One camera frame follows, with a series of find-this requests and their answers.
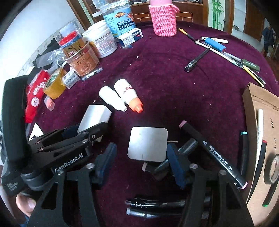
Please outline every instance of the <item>orange bottle cap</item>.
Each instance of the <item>orange bottle cap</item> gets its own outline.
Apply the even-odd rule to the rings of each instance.
[[[134,98],[129,102],[129,107],[132,109],[132,111],[136,111],[138,113],[143,111],[142,105],[143,104],[139,98]]]

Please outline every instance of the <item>pink knitted cup sleeve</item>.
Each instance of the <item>pink knitted cup sleeve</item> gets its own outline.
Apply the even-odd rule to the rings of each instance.
[[[149,10],[156,35],[168,37],[176,34],[175,14],[179,12],[179,8],[173,4],[163,6],[149,5]]]

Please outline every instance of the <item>metal bolt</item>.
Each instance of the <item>metal bolt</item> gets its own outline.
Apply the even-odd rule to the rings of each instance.
[[[191,163],[191,164],[189,165],[189,167],[190,167],[191,169],[197,169],[199,166],[198,166],[197,164],[195,164],[195,163]]]
[[[221,169],[221,170],[219,171],[219,173],[220,173],[221,175],[226,175],[226,174],[227,174],[227,172],[226,172],[225,170],[223,170],[223,169]]]
[[[59,170],[56,171],[56,173],[57,173],[58,175],[61,175],[62,173],[64,173],[64,170],[63,170],[63,169],[59,169]]]
[[[86,166],[88,169],[93,169],[95,167],[94,163],[88,163]]]

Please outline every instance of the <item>black tape roll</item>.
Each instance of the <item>black tape roll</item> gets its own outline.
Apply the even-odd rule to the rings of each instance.
[[[264,168],[264,175],[263,175],[264,182],[266,185],[272,185],[276,183],[278,178],[279,178],[279,154],[276,154],[275,156],[270,155],[267,158],[266,165]]]

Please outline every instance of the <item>white plastic bucket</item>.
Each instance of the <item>white plastic bucket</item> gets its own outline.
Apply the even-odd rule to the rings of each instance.
[[[116,41],[105,20],[101,20],[88,28],[83,34],[98,58],[104,58],[117,49]]]

